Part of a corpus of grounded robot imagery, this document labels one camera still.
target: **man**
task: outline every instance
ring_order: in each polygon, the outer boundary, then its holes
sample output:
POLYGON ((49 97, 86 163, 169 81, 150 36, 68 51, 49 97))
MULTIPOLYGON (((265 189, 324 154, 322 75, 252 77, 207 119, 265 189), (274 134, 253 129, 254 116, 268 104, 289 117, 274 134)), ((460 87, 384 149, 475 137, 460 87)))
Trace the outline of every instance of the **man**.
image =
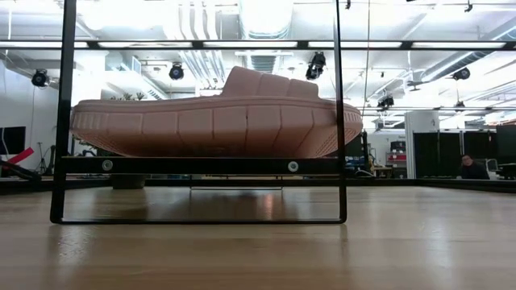
POLYGON ((462 179, 488 180, 487 170, 477 162, 473 161, 470 155, 462 155, 461 173, 462 179))

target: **person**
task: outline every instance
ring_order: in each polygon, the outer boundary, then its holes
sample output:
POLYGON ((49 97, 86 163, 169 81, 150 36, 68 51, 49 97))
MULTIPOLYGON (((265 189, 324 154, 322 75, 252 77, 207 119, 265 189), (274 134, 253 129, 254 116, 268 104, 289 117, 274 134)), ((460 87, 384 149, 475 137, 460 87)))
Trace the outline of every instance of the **person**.
POLYGON ((488 180, 489 174, 481 164, 473 161, 470 155, 462 155, 462 179, 488 180))

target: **ceiling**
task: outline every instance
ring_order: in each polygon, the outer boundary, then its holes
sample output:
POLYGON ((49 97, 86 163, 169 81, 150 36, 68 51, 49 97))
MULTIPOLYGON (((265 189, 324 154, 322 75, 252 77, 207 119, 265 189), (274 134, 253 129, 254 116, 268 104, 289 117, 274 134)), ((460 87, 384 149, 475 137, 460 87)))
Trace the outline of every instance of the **ceiling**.
MULTIPOLYGON (((191 2, 191 22, 194 26, 194 5, 191 2)), ((220 39, 242 39, 239 24, 239 1, 215 1, 215 28, 220 39)), ((267 14, 258 15, 261 22, 270 24, 281 19, 281 0, 260 0, 267 6, 267 14)), ((469 40, 485 39, 502 25, 514 22, 516 26, 516 0, 472 0, 473 8, 467 8, 467 0, 353 0, 349 10, 342 1, 342 39, 387 40, 469 40)), ((53 0, 0 1, 0 35, 3 39, 60 39, 62 31, 62 1, 53 0)), ((77 39, 133 40, 170 39, 166 27, 173 26, 174 14, 169 13, 171 1, 167 0, 78 0, 77 39)), ((287 39, 333 40, 333 5, 324 0, 294 0, 292 20, 287 39)), ((28 60, 59 60, 59 52, 12 51, 16 63, 28 60)), ((136 57, 142 62, 143 74, 155 86, 166 93, 182 93, 190 96, 199 89, 186 64, 185 78, 172 81, 169 70, 172 62, 183 59, 171 51, 124 51, 124 58, 136 57)), ((335 98, 335 70, 332 51, 324 52, 327 66, 322 76, 314 81, 320 96, 335 98)), ((307 63, 313 52, 284 51, 274 72, 286 77, 304 79, 307 63)), ((446 77, 418 87, 412 91, 406 82, 412 74, 431 68, 454 52, 382 52, 344 51, 342 55, 343 90, 346 102, 354 106, 376 106, 384 94, 393 95, 397 106, 453 106, 457 97, 466 100, 466 106, 514 106, 516 104, 516 51, 495 52, 468 66, 471 77, 466 81, 454 81, 446 77), (503 90, 493 88, 504 85, 503 90)), ((76 62, 87 65, 91 54, 76 52, 76 62)), ((244 56, 237 51, 223 51, 224 68, 229 73, 235 65, 245 65, 244 56)), ((51 74, 59 76, 58 66, 51 74)), ((117 84, 123 91, 124 84, 117 84)), ((479 114, 466 116, 479 118, 479 114)), ((400 114, 387 118, 398 120, 400 114)))

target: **pink slide sandal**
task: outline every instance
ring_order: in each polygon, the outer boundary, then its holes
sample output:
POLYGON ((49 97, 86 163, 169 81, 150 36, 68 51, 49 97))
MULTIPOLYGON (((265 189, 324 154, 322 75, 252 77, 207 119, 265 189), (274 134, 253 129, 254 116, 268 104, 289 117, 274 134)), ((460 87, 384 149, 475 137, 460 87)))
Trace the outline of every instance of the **pink slide sandal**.
MULTIPOLYGON (((132 157, 316 158, 337 150, 336 106, 308 81, 234 67, 222 93, 165 101, 81 101, 71 131, 132 157)), ((345 143, 362 130, 344 104, 345 143)))

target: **wooden surface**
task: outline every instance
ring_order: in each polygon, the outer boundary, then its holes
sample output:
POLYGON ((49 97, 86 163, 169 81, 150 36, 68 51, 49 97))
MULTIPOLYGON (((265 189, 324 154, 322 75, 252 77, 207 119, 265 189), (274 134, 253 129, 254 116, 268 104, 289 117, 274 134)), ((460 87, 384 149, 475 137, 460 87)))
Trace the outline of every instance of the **wooden surface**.
MULTIPOLYGON (((0 197, 0 289, 516 289, 516 197, 350 188, 343 226, 53 226, 0 197)), ((77 190, 68 216, 334 217, 332 188, 77 190)))

